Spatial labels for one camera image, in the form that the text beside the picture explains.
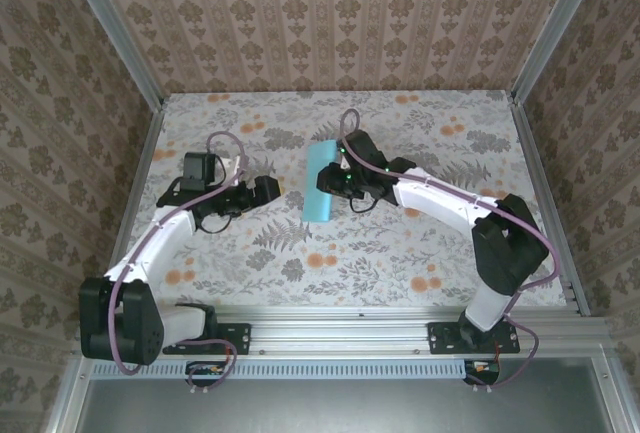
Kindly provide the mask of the light blue cloth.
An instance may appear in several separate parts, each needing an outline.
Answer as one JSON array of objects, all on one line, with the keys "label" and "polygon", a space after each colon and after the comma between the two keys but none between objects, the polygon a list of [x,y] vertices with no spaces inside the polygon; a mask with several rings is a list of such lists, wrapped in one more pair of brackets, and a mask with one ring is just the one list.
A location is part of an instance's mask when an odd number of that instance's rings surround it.
[{"label": "light blue cloth", "polygon": [[333,139],[313,143],[307,150],[304,222],[325,223],[330,220],[331,195],[317,188],[317,179],[321,170],[335,161],[336,153],[337,144]]}]

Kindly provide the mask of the grey metal panel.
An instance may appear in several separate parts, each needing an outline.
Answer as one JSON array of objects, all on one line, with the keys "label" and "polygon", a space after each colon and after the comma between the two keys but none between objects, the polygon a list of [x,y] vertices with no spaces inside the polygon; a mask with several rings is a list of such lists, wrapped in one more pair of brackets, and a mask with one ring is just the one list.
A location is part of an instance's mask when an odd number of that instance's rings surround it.
[{"label": "grey metal panel", "polygon": [[475,392],[433,380],[98,381],[78,433],[613,433],[589,383]]}]

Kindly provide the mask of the aluminium table side rail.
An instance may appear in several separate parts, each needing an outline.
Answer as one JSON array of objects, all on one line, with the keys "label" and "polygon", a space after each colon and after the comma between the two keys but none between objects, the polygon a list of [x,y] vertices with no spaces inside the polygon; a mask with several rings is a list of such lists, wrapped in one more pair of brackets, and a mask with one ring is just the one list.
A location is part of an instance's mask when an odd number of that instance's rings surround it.
[{"label": "aluminium table side rail", "polygon": [[562,278],[565,296],[569,303],[575,304],[577,313],[581,316],[590,316],[591,311],[584,288],[574,264],[526,112],[521,103],[511,97],[508,97],[508,99],[510,100],[514,124],[536,194],[545,231],[559,253],[560,277]]},{"label": "aluminium table side rail", "polygon": [[124,210],[123,218],[120,223],[109,263],[108,270],[115,269],[116,276],[119,276],[122,271],[122,267],[118,267],[118,265],[128,251],[128,243],[131,236],[131,231],[135,223],[136,215],[146,183],[146,178],[148,176],[149,168],[152,163],[152,157],[156,149],[163,121],[163,111],[157,112],[153,115],[149,125],[149,130],[145,138],[143,149],[141,151],[138,166],[133,178],[126,208]]}]

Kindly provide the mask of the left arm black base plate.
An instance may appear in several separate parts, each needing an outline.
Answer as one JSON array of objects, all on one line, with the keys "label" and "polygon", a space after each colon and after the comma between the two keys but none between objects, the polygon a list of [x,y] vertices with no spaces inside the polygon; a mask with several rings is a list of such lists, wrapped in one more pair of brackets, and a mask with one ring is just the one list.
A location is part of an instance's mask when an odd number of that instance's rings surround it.
[{"label": "left arm black base plate", "polygon": [[[220,323],[214,333],[203,333],[196,341],[215,338],[228,341],[236,347],[239,355],[249,353],[251,325],[249,323]],[[165,355],[226,355],[231,349],[222,344],[170,345],[162,350]]]}]

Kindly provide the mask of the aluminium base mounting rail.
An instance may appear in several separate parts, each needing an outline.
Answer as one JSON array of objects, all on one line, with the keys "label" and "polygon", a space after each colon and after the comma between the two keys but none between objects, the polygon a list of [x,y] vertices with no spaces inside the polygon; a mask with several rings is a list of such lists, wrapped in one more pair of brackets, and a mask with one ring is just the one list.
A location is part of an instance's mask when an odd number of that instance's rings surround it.
[{"label": "aluminium base mounting rail", "polygon": [[[427,325],[461,309],[436,307],[217,306],[223,323],[249,323],[253,359],[427,358]],[[535,357],[595,357],[612,349],[606,322],[573,307],[520,307],[511,319],[539,337]]]}]

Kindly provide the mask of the aluminium corner frame post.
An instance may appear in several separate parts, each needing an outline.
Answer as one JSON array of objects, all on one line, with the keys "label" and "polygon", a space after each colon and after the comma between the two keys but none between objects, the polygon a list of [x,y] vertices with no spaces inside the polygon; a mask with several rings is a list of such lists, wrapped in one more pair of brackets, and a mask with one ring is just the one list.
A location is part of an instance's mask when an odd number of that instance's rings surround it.
[{"label": "aluminium corner frame post", "polygon": [[125,19],[118,11],[116,3],[114,0],[87,0],[87,2],[151,112],[154,115],[160,113],[164,94],[145,61],[142,49],[136,45],[128,31]]},{"label": "aluminium corner frame post", "polygon": [[582,1],[556,1],[514,83],[511,94],[515,103],[523,103],[531,93]]}]

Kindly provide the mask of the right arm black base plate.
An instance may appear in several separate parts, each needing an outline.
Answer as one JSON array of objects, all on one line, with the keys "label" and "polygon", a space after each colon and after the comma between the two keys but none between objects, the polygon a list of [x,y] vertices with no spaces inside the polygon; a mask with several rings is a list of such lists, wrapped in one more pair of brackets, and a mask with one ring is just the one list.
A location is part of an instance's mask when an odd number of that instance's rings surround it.
[{"label": "right arm black base plate", "polygon": [[481,332],[458,322],[431,322],[427,324],[430,352],[434,355],[452,354],[515,354],[521,351],[516,329],[499,322],[491,330]]}]

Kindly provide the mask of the aluminium lower frame beam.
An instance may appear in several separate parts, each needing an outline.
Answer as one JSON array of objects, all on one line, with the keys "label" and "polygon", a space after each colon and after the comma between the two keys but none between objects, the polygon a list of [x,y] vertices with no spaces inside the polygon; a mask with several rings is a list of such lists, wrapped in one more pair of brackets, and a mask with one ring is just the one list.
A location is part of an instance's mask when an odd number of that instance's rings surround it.
[{"label": "aluminium lower frame beam", "polygon": [[44,433],[76,433],[93,365],[93,360],[82,356],[69,360]]},{"label": "aluminium lower frame beam", "polygon": [[607,417],[614,433],[640,433],[640,420],[626,373],[615,356],[592,359]]}]

